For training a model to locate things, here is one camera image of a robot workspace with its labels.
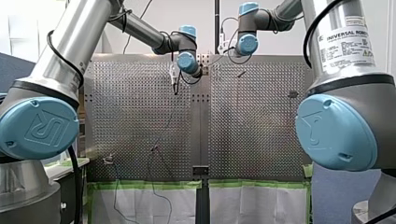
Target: white wall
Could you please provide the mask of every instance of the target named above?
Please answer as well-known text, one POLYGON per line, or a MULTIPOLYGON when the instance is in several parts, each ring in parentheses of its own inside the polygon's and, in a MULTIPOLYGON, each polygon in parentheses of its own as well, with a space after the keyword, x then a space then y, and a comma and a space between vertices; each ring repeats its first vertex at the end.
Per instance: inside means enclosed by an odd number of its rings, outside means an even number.
POLYGON ((0 52, 36 63, 64 11, 65 0, 0 0, 0 52))
MULTIPOLYGON (((124 5, 140 16, 149 0, 125 0, 124 5)), ((199 53, 214 49, 215 24, 213 0, 153 0, 143 20, 154 28, 170 33, 181 25, 197 28, 199 53)), ((128 35, 111 24, 104 34, 104 52, 122 53, 128 35)), ((131 38, 127 53, 151 53, 151 48, 131 38)))
MULTIPOLYGON (((227 17, 237 17, 239 5, 247 0, 220 0, 220 20, 227 17)), ((375 52, 377 66, 390 72, 390 43, 396 41, 396 35, 389 35, 389 27, 395 26, 390 16, 396 12, 394 0, 362 0, 369 26, 370 36, 375 52)), ((131 8, 134 14, 140 15, 147 1, 125 0, 125 6, 131 8)), ((261 7, 275 8, 282 0, 257 0, 261 7)), ((213 0, 153 0, 144 20, 153 27, 170 32, 182 24, 192 24, 197 28, 198 52, 214 52, 214 1, 213 0)), ((237 28, 235 21, 226 21, 225 33, 231 37, 237 28)), ((274 35, 272 32, 259 32, 260 39, 257 54, 266 55, 302 55, 305 26, 303 21, 297 21, 295 27, 286 33, 274 35)), ((122 53, 127 34, 110 24, 105 29, 104 52, 122 53)), ((151 49, 132 38, 127 53, 151 53, 151 49)))

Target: ur logo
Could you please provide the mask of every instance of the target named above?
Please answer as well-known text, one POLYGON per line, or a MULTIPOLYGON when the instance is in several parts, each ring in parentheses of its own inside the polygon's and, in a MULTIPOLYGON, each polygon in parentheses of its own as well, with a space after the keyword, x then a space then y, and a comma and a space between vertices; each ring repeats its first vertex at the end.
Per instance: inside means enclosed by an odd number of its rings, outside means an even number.
POLYGON ((41 110, 35 115, 25 140, 38 144, 57 147, 59 146, 64 133, 69 125, 69 120, 58 115, 41 110))
POLYGON ((322 120, 320 113, 321 111, 303 116, 303 121, 309 127, 310 145, 313 147, 319 145, 320 143, 318 136, 315 136, 315 129, 322 120))

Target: metal pole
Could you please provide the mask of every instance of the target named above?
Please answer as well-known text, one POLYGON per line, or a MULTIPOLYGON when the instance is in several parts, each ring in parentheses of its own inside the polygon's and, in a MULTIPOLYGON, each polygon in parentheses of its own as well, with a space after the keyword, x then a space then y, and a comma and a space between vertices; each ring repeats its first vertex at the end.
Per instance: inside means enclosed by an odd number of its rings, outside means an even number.
POLYGON ((219 54, 220 37, 220 0, 215 0, 215 53, 219 54))
MULTIPOLYGON (((120 30, 124 28, 124 20, 122 18, 112 21, 111 24, 120 30)), ((125 33, 142 41, 153 49, 157 49, 163 45, 164 35, 134 14, 130 14, 127 17, 125 33)))

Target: robotic arm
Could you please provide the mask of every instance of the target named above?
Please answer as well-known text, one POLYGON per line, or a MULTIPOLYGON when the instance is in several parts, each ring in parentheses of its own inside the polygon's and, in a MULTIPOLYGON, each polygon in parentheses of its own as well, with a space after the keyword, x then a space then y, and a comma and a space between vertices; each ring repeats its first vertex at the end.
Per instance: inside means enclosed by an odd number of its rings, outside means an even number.
MULTIPOLYGON (((271 11, 243 4, 236 53, 253 54, 258 30, 288 31, 301 12, 310 27, 332 2, 286 0, 271 11)), ((395 168, 394 81, 375 66, 360 0, 338 1, 331 8, 314 30, 310 52, 315 80, 296 118, 305 152, 334 170, 395 168)))
MULTIPOLYGON (((78 134, 78 88, 90 58, 111 15, 118 15, 122 1, 81 0, 68 6, 29 77, 18 79, 0 105, 0 156, 18 160, 43 160, 65 151, 78 134)), ((157 54, 179 51, 177 65, 193 76, 201 75, 195 61, 195 28, 182 26, 163 35, 128 15, 111 22, 153 48, 157 54)))

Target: label sticker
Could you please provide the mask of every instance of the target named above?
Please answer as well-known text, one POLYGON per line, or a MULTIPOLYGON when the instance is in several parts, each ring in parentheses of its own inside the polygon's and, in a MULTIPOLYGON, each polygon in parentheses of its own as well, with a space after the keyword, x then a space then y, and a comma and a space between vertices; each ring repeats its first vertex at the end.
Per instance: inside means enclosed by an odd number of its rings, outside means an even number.
POLYGON ((366 19, 360 16, 346 17, 346 26, 366 26, 366 19))
POLYGON ((332 73, 353 63, 375 64, 365 26, 348 26, 318 37, 324 72, 332 73))

